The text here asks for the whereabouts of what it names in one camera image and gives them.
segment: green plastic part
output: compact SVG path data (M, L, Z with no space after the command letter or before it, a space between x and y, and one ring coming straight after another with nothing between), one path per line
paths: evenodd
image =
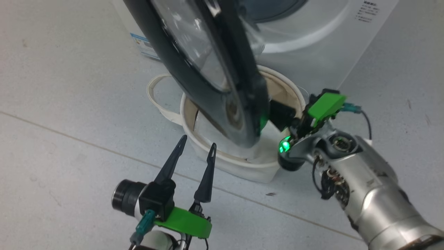
M207 239L213 227L211 222L205 218L178 207L173 208L173 211L165 222L156 220L154 224L200 239Z
M316 128L318 122L335 115L346 99L344 95L324 93L308 110L308 114L314 119L313 127Z

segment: laundry basket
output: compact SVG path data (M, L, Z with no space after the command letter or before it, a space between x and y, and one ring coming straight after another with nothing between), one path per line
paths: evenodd
M296 116L300 117L302 110L305 107L305 101L297 86L287 77L283 76L277 71L260 65L258 65L258 69L262 76L266 79L269 95L275 101L279 101L285 105L295 108ZM188 99L185 94L183 94L180 102L180 114L178 114L163 108L155 100L154 87L163 78L170 76L171 75L163 74L151 80L147 86L148 97L165 118L183 127L185 134L187 134L188 138L191 139L191 146L194 148L197 156L202 160L206 160L211 145L205 142L205 140L203 140L199 134L193 131L194 124L196 122L196 115L198 113L198 108L193 104L193 102ZM288 130L284 130L281 133L280 138L284 138L288 135ZM267 183L273 179L280 166L277 158L275 161L263 164L250 163L246 159L235 157L217 150L216 168L250 181Z

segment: floor seam line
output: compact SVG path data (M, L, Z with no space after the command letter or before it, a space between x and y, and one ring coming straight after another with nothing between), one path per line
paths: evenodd
M133 160L133 161L136 161L136 162L139 162L139 163L142 163L142 164L145 164L145 165L148 165L148 166L151 166L151 167L157 168L157 169L160 169L160 168L161 168L161 167L159 167L159 166L157 166L157 165L154 165L154 164L148 163L148 162L146 162L146 161L142 161L142 160L140 160L140 159L137 159L137 158L134 158L134 157L131 157L131 156L128 156L128 155L125 155L125 154L122 154L122 153L119 153L119 152L113 151L113 150L111 150L111 149L107 149L107 148L105 148L105 147L102 147L102 146L99 146L99 145L96 145L96 144L93 144L93 143L90 143L90 142L87 142L87 141L84 141L84 140L78 139L78 138L73 137L73 136L70 136L70 135L68 135L68 134L65 134L65 133L59 132L59 131L57 131L57 130L55 130L55 129L51 129L51 128L49 128L49 127L46 127L46 126L40 125L40 124L38 124L38 123L35 123L35 122L32 122L32 121L29 121L29 120L23 119L23 118L18 117L18 116L16 116L16 115L12 115L12 114L6 113L6 112L1 111L1 110L0 110L0 114L3 114L3 115L5 115L5 116L8 116L8 117L11 117L11 118L14 118L14 119L20 120L20 121L23 121L23 122L25 122L25 123L28 123L28 124L31 124L31 125L34 125L34 126L37 126L37 127L41 128L41 129L44 129L44 130L47 130L47 131L50 131L50 132L56 133L56 134L58 134L58 135L61 135L61 136L64 136L64 137L70 138L70 139L72 139L72 140L75 140L75 141L78 141L78 142L81 142L81 143L87 144L87 145L89 145L89 146L92 146L92 147L95 147L95 148L98 148L98 149L101 149L101 150L107 151L107 152L109 152L109 153L116 154L116 155L122 156L122 157L124 157L124 158L130 159L130 160ZM192 178L192 177L189 177L189 176L183 175L183 174L181 174L181 173L174 173L174 175L177 175L177 176L180 176L180 177L183 177L183 178L185 178L185 179L189 179L189 180L192 180L192 181L195 181L195 182L200 182L200 180L197 180L197 179L194 179L194 178ZM266 207L266 208L268 208L268 209L274 210L274 211L279 212L279 213L281 213L281 214L285 214L285 215L291 216L291 217L293 217L293 218L295 218L295 219L298 219L298 220L301 220L301 221L307 222L307 223L312 224L312 225L314 225L314 226L318 226L318 227L321 227L321 228L327 229L327 230L329 230L329 231L332 231L332 232L337 233L337 234L341 234L341 235L346 236L346 237L351 238L351 239L355 239L355 240L358 240L358 241L362 241L362 239L360 239L360 238L358 238L358 237L355 237L355 236L352 236L352 235L350 235L350 234L346 234L346 233L343 233L343 232L341 232L341 231L338 231L338 230L336 230L336 229L333 229L333 228L330 228L330 227L324 226L324 225L322 225L322 224L319 224L319 223L316 223L316 222L313 222L313 221L307 220L307 219L305 219L305 218L302 218L302 217L299 217L299 216L297 216L297 215L294 215L294 214L291 214L291 213L285 212L285 211L280 210L280 209L278 209L278 208L275 208L275 207L269 206L269 205L267 205L267 204L263 204L263 203L261 203L261 202L258 202L258 201L255 201L255 200L253 200L253 199L247 198L247 197L242 196L242 195L240 195L240 194L233 193L233 192L228 191L228 190L226 190L226 189L223 189L223 188L220 188L220 187L217 187L217 186L213 186L213 188L216 189L216 190L220 190L220 191L222 191L222 192L224 192L224 193L234 195L234 196L236 196L236 197L238 197L238 198L241 198L241 199L244 199L244 200L246 200L246 201L249 201L249 202L252 202L252 203L258 204L258 205L260 205L260 206L264 206L264 207Z

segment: floor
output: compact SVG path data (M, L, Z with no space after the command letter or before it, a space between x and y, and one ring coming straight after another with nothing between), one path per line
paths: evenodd
M136 221L112 209L112 192L125 178L153 180L183 135L145 94L166 69L139 55L108 0L0 6L0 246L127 249ZM443 10L438 0L401 1L341 87L372 118L375 148L412 203L440 228ZM156 95L178 111L174 82ZM361 118L338 125L366 133ZM188 145L173 176L177 206L191 205L205 166ZM216 170L204 205L210 248L366 249L337 203L319 198L309 171L260 184Z

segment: washing machine drum opening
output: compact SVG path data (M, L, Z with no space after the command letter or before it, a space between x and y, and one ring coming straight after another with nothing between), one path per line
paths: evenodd
M265 23L287 17L308 0L238 0L239 12L255 23Z

